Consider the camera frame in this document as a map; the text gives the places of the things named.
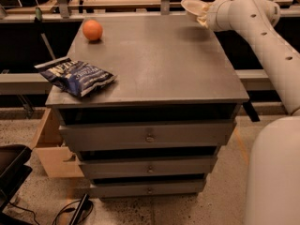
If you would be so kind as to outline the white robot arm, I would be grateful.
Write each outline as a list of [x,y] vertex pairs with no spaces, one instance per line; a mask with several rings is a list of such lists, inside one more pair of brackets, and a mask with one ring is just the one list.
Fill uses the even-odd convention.
[[200,5],[196,16],[213,31],[233,30],[247,41],[289,113],[262,129],[252,146],[244,225],[300,225],[300,54],[274,29],[279,6],[216,0]]

